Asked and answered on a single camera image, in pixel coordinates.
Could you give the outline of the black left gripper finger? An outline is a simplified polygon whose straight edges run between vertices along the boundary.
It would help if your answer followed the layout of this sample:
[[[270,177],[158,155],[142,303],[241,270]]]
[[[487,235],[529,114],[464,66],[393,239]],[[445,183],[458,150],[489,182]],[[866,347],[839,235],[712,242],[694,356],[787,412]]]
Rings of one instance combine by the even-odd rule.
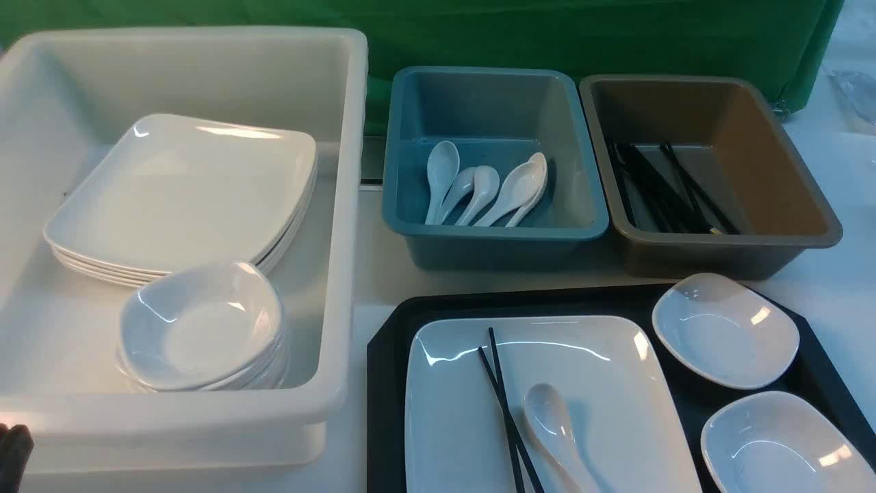
[[[18,492],[34,438],[26,425],[1,425],[1,492]]]

